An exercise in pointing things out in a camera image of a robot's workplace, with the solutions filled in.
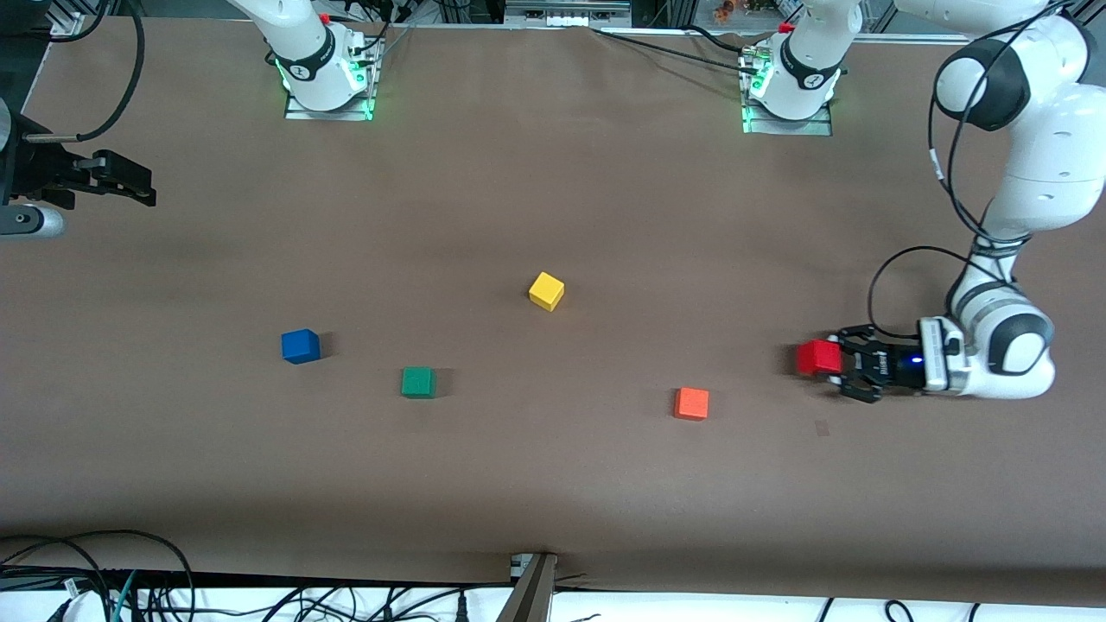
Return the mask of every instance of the table surface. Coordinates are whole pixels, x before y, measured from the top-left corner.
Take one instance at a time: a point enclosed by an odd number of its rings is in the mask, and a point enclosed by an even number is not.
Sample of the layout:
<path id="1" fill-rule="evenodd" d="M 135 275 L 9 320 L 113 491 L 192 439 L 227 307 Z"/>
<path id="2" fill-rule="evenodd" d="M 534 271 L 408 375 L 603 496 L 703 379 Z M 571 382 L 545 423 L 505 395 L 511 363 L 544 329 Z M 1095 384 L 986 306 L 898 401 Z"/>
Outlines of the table surface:
<path id="1" fill-rule="evenodd" d="M 542 549 L 596 588 L 1106 602 L 1102 212 L 1019 265 L 1047 395 L 868 406 L 791 371 L 883 259 L 969 243 L 925 151 L 950 48 L 855 45 L 814 138 L 745 135 L 732 73 L 584 29 L 416 30 L 358 124 L 284 121 L 250 23 L 146 28 L 83 147 L 150 167 L 158 207 L 80 197 L 0 248 L 4 531 L 144 528 L 226 572 L 500 580 Z M 131 29 L 54 45 L 27 114 L 98 124 Z M 966 139 L 970 205 L 1005 145 Z M 958 270 L 904 260 L 879 317 L 939 312 Z M 330 355 L 289 365 L 305 326 Z M 406 365 L 442 396 L 401 397 Z M 685 385 L 709 421 L 671 416 Z"/>

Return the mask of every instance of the orange cube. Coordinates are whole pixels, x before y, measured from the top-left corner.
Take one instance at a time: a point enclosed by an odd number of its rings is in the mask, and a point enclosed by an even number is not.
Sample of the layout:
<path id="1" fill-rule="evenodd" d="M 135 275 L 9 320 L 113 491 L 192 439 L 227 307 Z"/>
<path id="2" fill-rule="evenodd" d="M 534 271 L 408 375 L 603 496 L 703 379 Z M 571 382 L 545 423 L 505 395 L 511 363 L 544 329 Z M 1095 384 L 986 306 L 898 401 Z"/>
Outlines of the orange cube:
<path id="1" fill-rule="evenodd" d="M 676 418 L 701 422 L 707 418 L 710 392 L 685 386 L 676 392 Z"/>

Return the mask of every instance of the yellow cube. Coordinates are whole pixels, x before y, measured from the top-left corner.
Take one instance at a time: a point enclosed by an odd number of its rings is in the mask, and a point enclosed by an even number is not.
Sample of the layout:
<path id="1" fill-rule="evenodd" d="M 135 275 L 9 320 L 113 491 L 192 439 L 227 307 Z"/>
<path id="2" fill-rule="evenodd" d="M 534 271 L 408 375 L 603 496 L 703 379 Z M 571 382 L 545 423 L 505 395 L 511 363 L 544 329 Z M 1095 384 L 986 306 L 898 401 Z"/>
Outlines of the yellow cube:
<path id="1" fill-rule="evenodd" d="M 556 309 L 562 296 L 564 296 L 564 283 L 545 272 L 538 274 L 538 280 L 530 286 L 530 300 L 546 311 Z"/>

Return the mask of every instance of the white floor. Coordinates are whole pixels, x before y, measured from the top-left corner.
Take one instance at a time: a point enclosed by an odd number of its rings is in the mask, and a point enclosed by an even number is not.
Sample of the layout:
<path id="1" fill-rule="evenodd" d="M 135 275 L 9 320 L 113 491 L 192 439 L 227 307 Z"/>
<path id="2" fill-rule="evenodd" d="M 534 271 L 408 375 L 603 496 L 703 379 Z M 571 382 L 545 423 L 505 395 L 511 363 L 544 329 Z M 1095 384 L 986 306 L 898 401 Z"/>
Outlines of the white floor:
<path id="1" fill-rule="evenodd" d="M 250 611 L 273 605 L 286 594 L 288 589 L 208 589 L 198 590 L 197 608 L 231 611 Z M 309 590 L 307 595 L 319 598 L 327 590 Z M 429 595 L 441 592 L 437 589 L 417 589 L 405 594 L 393 607 L 399 613 L 406 607 Z M 357 618 L 364 620 L 384 603 L 386 589 L 359 588 L 356 592 Z M 468 592 L 469 620 L 471 622 L 494 622 L 510 590 L 479 589 Z M 145 599 L 145 593 L 139 593 Z M 354 595 L 342 590 L 326 601 L 326 604 L 343 611 L 353 609 Z M 0 621 L 45 622 L 59 604 L 67 599 L 64 591 L 7 592 L 0 593 Z M 187 609 L 187 590 L 177 590 L 173 595 L 175 607 Z M 584 593 L 562 592 L 553 599 L 550 622 L 575 622 L 598 614 L 594 622 L 815 622 L 824 604 L 823 599 L 744 597 L 714 594 L 676 593 Z M 968 619 L 968 603 L 916 602 L 906 603 L 917 622 L 964 622 Z M 300 611 L 291 604 L 272 619 L 273 622 L 290 622 Z M 415 613 L 434 616 L 438 622 L 453 622 L 457 613 L 457 597 L 446 597 L 419 609 Z M 897 612 L 897 622 L 907 622 Z M 258 622 L 264 613 L 230 618 L 219 613 L 198 613 L 194 622 Z M 187 620 L 187 614 L 181 614 Z M 69 610 L 65 622 L 103 622 L 104 613 L 95 598 L 82 595 Z M 129 620 L 127 614 L 123 620 Z M 307 622 L 322 622 L 323 615 L 312 614 Z M 1106 609 L 1076 609 L 1024 605 L 984 604 L 975 615 L 977 622 L 1030 622 L 1056 620 L 1062 622 L 1106 622 Z M 884 601 L 838 599 L 833 603 L 826 622 L 887 622 Z"/>

